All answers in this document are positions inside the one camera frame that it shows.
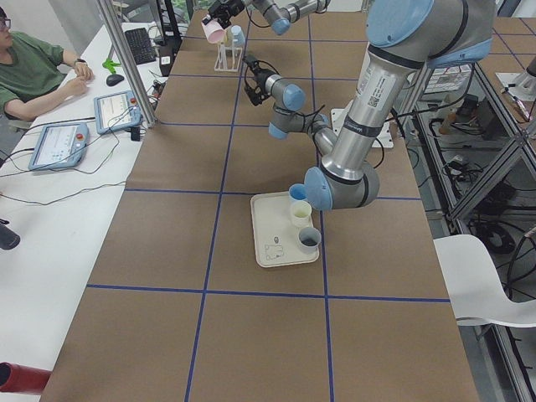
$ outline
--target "white cup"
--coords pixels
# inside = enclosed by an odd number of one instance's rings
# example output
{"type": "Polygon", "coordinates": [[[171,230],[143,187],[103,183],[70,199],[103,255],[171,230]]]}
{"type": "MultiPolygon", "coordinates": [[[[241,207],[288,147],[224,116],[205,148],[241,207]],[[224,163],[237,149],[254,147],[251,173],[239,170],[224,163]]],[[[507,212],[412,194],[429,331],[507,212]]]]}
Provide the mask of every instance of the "white cup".
{"type": "Polygon", "coordinates": [[[318,250],[322,235],[318,229],[307,226],[298,233],[298,246],[305,254],[312,254],[318,250]]]}
{"type": "Polygon", "coordinates": [[[206,25],[201,23],[201,26],[203,27],[204,36],[207,37],[210,44],[218,44],[224,41],[225,29],[221,28],[221,25],[215,19],[206,25]]]}
{"type": "Polygon", "coordinates": [[[302,228],[309,225],[312,208],[307,201],[296,201],[291,204],[291,222],[294,226],[302,228]]]}

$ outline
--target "green shirt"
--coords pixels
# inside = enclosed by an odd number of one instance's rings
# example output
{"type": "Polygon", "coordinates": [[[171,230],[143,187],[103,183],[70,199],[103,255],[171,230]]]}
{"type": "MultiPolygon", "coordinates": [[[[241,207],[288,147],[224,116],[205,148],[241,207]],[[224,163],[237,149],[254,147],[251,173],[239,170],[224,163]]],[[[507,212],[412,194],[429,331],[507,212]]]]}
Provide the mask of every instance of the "green shirt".
{"type": "Polygon", "coordinates": [[[13,99],[28,102],[55,90],[65,74],[56,68],[63,63],[64,49],[22,32],[11,32],[8,52],[13,64],[0,63],[0,111],[13,99]]]}

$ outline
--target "white tray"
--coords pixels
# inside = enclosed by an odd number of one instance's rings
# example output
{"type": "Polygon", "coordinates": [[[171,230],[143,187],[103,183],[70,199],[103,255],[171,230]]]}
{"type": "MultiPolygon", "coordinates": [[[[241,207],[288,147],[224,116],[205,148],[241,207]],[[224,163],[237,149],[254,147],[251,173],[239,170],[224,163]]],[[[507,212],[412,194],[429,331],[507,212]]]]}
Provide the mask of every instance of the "white tray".
{"type": "MultiPolygon", "coordinates": [[[[251,218],[257,263],[265,268],[304,264],[318,259],[319,252],[306,254],[298,247],[297,228],[291,222],[288,192],[257,194],[251,201],[251,218]]],[[[307,226],[312,227],[310,218],[307,226]]]]}

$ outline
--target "blue joint cap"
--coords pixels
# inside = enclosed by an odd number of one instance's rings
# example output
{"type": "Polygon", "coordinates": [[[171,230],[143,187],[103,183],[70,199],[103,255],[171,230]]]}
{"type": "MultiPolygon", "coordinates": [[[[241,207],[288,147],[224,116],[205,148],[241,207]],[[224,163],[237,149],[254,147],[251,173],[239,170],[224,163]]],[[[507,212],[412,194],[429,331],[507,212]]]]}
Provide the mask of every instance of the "blue joint cap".
{"type": "Polygon", "coordinates": [[[333,209],[332,190],[326,176],[318,167],[311,167],[305,173],[305,194],[307,202],[319,211],[333,209]]]}
{"type": "Polygon", "coordinates": [[[284,132],[283,130],[277,128],[273,125],[273,123],[270,123],[268,126],[268,132],[272,137],[277,138],[278,140],[285,140],[288,136],[288,132],[284,132]]]}
{"type": "Polygon", "coordinates": [[[484,59],[492,49],[492,40],[488,39],[479,44],[474,44],[468,48],[457,50],[454,53],[445,54],[437,59],[428,61],[429,69],[444,69],[446,67],[455,67],[476,63],[484,59]]]}
{"type": "Polygon", "coordinates": [[[367,18],[368,41],[377,48],[395,46],[426,20],[435,0],[376,0],[367,18]]]}
{"type": "Polygon", "coordinates": [[[299,111],[305,105],[305,92],[295,84],[289,84],[283,92],[283,104],[289,111],[299,111]]]}
{"type": "Polygon", "coordinates": [[[278,19],[271,25],[272,30],[278,35],[284,34],[290,27],[291,22],[284,18],[278,19]]]}

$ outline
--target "pink cup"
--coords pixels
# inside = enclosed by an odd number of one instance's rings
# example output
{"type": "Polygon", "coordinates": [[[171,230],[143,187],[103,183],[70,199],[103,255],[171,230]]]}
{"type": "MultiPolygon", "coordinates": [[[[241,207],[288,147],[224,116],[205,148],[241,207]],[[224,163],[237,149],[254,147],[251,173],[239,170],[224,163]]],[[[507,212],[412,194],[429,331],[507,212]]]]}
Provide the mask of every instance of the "pink cup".
{"type": "Polygon", "coordinates": [[[203,27],[204,36],[207,37],[210,44],[223,42],[225,38],[225,29],[221,28],[218,21],[213,19],[206,25],[201,23],[201,26],[203,27]]]}

